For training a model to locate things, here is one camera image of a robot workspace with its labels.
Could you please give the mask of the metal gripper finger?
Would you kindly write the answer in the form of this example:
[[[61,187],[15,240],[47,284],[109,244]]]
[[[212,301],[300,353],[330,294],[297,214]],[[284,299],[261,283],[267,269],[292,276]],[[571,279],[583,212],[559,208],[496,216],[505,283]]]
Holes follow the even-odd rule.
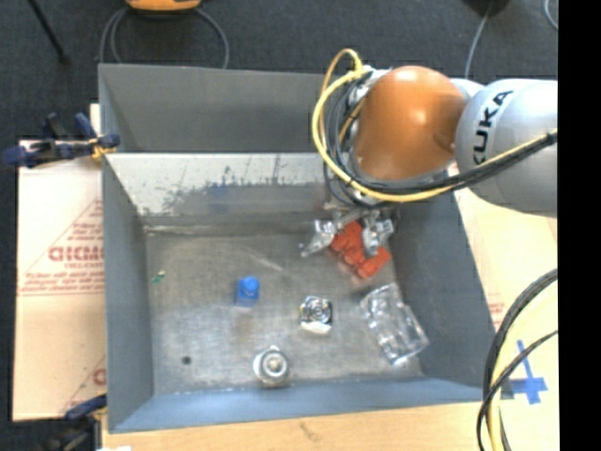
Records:
[[[334,221],[315,220],[311,239],[300,247],[300,256],[308,257],[323,251],[331,245],[336,234],[337,227]]]
[[[391,219],[365,218],[362,228],[363,251],[368,257],[374,257],[394,233]]]

